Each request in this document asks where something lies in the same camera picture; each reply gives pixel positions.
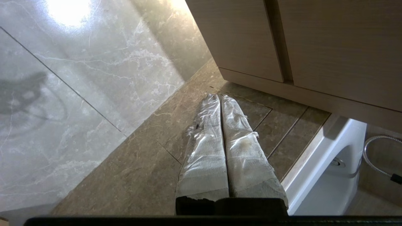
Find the wooden cabinet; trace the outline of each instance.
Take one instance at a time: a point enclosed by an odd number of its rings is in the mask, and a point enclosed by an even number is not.
[[[224,79],[402,132],[402,2],[187,3]]]
[[[278,1],[294,85],[402,111],[401,1]]]
[[[219,67],[282,82],[264,0],[187,0]]]

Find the metal shower hose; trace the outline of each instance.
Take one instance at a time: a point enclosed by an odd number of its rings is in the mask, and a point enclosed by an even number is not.
[[[391,137],[391,136],[379,135],[379,136],[370,137],[370,138],[367,139],[366,142],[364,143],[363,158],[364,158],[364,160],[367,162],[367,164],[368,164],[371,168],[373,168],[375,171],[380,172],[380,173],[383,173],[383,174],[385,174],[385,175],[387,175],[387,176],[389,176],[389,177],[392,177],[392,175],[391,175],[390,173],[387,173],[387,172],[385,172],[385,171],[383,171],[383,170],[377,168],[376,166],[374,166],[374,165],[370,162],[369,157],[367,156],[367,146],[369,145],[370,142],[372,142],[372,141],[374,141],[374,140],[376,140],[376,139],[390,139],[390,140],[396,141],[396,142],[401,143],[401,144],[402,144],[402,141],[401,141],[400,139],[397,139],[397,138],[394,138],[394,137]]]

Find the plastic wrap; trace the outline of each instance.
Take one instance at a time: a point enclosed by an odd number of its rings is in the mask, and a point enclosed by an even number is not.
[[[221,106],[217,95],[208,94],[202,101],[189,135],[176,197],[211,201],[229,197]]]
[[[275,176],[238,103],[222,96],[222,124],[231,197],[281,198],[285,190]]]

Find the stone floor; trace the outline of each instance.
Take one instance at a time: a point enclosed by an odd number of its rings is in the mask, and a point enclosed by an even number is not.
[[[222,79],[208,61],[53,210],[54,215],[172,215],[186,130],[207,93],[235,98],[282,180],[329,113]]]

